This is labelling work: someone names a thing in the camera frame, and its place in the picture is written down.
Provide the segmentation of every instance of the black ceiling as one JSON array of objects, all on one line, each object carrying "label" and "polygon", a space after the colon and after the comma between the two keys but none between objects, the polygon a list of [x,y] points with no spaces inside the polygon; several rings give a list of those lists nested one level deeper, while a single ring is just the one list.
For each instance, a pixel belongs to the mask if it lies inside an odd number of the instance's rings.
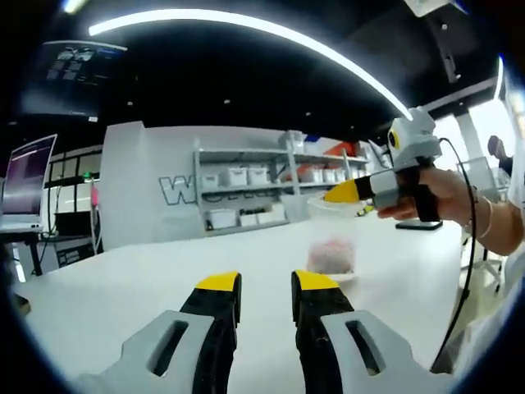
[{"label": "black ceiling", "polygon": [[[136,119],[147,126],[254,126],[356,140],[370,138],[399,115],[346,69],[260,31],[215,22],[163,21],[95,37],[87,34],[91,25],[115,16],[169,7],[237,12],[297,30],[362,66],[408,107],[430,103],[497,72],[495,46],[470,16],[453,6],[417,18],[402,0],[90,0],[74,16],[48,18],[52,22],[39,40],[88,39],[129,48],[105,95],[99,124],[19,120],[4,131],[0,162],[23,139],[59,131],[58,150],[73,149],[102,143],[108,123]],[[36,43],[31,37],[21,39]],[[27,48],[32,47],[18,46],[24,55],[20,59],[27,59]],[[451,69],[447,74],[444,65],[447,56],[455,64],[454,74],[460,75],[453,83]],[[490,94],[493,90],[487,89],[476,97],[488,99]],[[10,120],[9,115],[3,113],[2,120]]]}]

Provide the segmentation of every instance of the shelving unit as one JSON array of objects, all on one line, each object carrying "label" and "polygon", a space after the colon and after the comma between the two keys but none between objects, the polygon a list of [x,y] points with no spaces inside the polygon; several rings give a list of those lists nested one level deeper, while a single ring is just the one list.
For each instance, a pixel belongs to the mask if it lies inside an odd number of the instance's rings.
[{"label": "shelving unit", "polygon": [[[279,198],[280,195],[288,195],[289,197],[287,198],[292,198],[293,203],[297,201],[297,204],[301,204],[301,201],[304,201],[304,198],[301,199],[301,190],[304,190],[304,193],[307,194],[307,190],[330,188],[337,185],[338,182],[301,183],[299,182],[299,176],[297,173],[299,166],[304,164],[341,166],[345,170],[346,178],[350,179],[352,177],[351,168],[364,168],[367,162],[368,161],[365,158],[347,157],[345,150],[342,150],[341,156],[335,156],[293,153],[291,149],[197,149],[194,152],[195,195],[197,205],[199,206],[201,214],[204,216],[204,205],[209,204],[211,201],[209,198],[214,195],[217,196],[217,198],[220,198],[220,195],[234,195],[245,192],[256,193],[263,191],[275,192],[272,197],[267,195],[267,199],[275,197]],[[239,167],[244,167],[254,164],[268,168],[271,183],[265,185],[217,187],[215,189],[204,189],[201,186],[201,175],[206,173],[203,170],[203,166],[209,167],[222,165],[224,167],[225,165],[237,165]],[[280,183],[277,180],[283,171],[283,168],[290,171],[291,181]],[[222,236],[226,234],[234,234],[236,232],[260,230],[263,228],[282,226],[290,222],[297,222],[305,219],[307,219],[307,217],[304,217],[304,214],[301,213],[300,218],[294,218],[292,220],[264,223],[250,227],[229,227],[211,230],[207,231],[207,236]]]}]

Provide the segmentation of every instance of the desk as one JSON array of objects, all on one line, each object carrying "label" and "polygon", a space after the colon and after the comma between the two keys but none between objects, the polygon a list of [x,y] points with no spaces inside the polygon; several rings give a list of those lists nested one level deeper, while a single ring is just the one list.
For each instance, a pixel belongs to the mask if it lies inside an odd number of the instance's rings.
[{"label": "desk", "polygon": [[[356,274],[342,286],[355,309],[368,309],[405,337],[430,368],[443,341],[459,282],[461,229],[396,230],[393,220],[334,219],[356,245]],[[290,273],[304,268],[316,222],[155,245],[133,245],[20,284],[27,323],[66,378],[99,373],[122,342],[166,309],[179,310],[212,273],[243,275],[238,348],[230,393],[304,392],[291,316]]]}]

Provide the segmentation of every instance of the person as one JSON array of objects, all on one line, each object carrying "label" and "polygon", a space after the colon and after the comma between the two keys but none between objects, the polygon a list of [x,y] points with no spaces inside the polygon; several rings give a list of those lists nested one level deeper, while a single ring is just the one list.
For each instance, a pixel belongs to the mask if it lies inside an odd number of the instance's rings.
[{"label": "person", "polygon": [[487,148],[489,150],[489,154],[500,161],[499,167],[509,176],[512,176],[513,159],[509,158],[505,153],[503,141],[495,135],[491,135]]},{"label": "person", "polygon": [[[525,143],[517,132],[516,152],[509,189],[509,201],[493,204],[472,188],[476,212],[476,238],[485,248],[499,255],[510,255],[504,270],[505,292],[500,307],[489,317],[471,322],[467,328],[445,347],[435,362],[434,372],[448,372],[455,376],[465,375],[489,349],[511,315],[511,310],[523,297],[523,247],[525,223]],[[472,229],[472,210],[468,187],[463,178],[454,172],[437,168],[421,170],[420,184],[427,185],[437,197],[438,213],[443,220],[452,220],[466,231]],[[390,208],[378,210],[380,218],[406,220],[416,218],[414,202],[402,198]]]}]

